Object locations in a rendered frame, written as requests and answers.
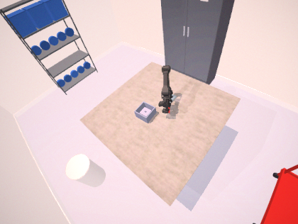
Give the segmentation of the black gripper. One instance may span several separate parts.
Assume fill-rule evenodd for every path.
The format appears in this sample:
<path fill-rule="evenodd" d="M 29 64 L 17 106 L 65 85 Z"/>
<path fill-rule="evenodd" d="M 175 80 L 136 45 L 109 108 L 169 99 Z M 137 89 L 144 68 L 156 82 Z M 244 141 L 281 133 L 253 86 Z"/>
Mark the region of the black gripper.
<path fill-rule="evenodd" d="M 167 107 L 167 108 L 164 108 L 164 109 L 162 110 L 163 113 L 169 113 L 169 107 L 171 107 L 171 103 L 170 103 L 170 102 L 172 103 L 172 99 L 169 100 L 168 107 Z"/>

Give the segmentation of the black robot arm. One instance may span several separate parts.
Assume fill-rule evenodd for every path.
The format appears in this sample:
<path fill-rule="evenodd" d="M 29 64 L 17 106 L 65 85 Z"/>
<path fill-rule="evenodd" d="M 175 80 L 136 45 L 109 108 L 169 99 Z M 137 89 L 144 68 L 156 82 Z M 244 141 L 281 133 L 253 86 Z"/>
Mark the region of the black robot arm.
<path fill-rule="evenodd" d="M 171 66 L 165 65 L 162 67 L 162 73 L 163 73 L 163 88 L 161 91 L 161 99 L 163 101 L 160 101 L 158 106 L 159 107 L 164 107 L 167 108 L 169 104 L 169 100 L 173 97 L 173 91 L 172 88 L 170 87 L 170 77 L 169 73 L 171 72 Z"/>

